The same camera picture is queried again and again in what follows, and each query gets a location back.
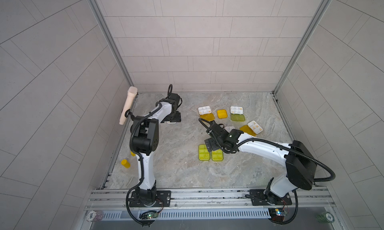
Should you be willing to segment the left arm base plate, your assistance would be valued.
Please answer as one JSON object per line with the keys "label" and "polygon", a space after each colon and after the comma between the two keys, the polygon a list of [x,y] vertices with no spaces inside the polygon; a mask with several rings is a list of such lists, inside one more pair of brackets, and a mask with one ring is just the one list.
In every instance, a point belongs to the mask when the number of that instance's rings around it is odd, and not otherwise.
{"label": "left arm base plate", "polygon": [[128,197],[130,208],[159,208],[169,207],[171,200],[171,191],[134,191]]}

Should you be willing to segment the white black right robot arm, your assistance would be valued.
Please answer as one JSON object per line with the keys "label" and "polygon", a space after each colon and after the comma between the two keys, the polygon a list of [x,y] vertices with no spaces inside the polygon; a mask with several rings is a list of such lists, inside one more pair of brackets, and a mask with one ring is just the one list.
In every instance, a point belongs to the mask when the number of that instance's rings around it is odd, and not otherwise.
{"label": "white black right robot arm", "polygon": [[336,178],[334,171],[315,159],[300,141],[278,143],[253,137],[238,129],[228,132],[215,121],[200,118],[199,122],[210,136],[205,140],[209,152],[252,153],[286,167],[283,174],[269,181],[263,192],[264,201],[270,205],[279,204],[289,192],[297,189],[309,191],[313,183],[330,182]]}

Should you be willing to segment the small yellow pillbox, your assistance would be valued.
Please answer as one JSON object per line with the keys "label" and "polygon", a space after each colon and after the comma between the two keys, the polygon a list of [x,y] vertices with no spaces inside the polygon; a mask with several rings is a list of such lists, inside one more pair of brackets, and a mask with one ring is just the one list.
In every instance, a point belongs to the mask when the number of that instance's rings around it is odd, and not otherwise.
{"label": "small yellow pillbox", "polygon": [[228,117],[228,114],[225,109],[220,109],[220,110],[217,110],[217,116],[219,119],[225,119]]}

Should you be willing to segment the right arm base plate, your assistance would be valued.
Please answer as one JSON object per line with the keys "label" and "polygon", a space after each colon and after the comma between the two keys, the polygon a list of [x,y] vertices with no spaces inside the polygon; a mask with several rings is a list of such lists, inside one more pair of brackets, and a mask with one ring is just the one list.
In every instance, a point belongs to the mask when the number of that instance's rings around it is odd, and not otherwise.
{"label": "right arm base plate", "polygon": [[276,197],[275,195],[267,196],[265,190],[250,190],[246,198],[250,199],[253,206],[283,206],[292,205],[293,194],[287,193],[284,197]]}

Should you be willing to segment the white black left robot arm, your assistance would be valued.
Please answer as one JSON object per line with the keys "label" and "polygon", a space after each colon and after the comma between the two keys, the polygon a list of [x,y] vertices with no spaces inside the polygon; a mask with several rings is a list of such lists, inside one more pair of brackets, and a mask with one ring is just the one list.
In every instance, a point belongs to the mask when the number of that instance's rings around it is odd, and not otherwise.
{"label": "white black left robot arm", "polygon": [[129,110],[125,113],[133,121],[130,150],[136,155],[139,168],[139,183],[134,187],[133,199],[147,207],[155,204],[157,196],[153,155],[160,141],[159,124],[181,122],[178,108],[182,102],[178,94],[169,92],[145,116],[134,116]]}

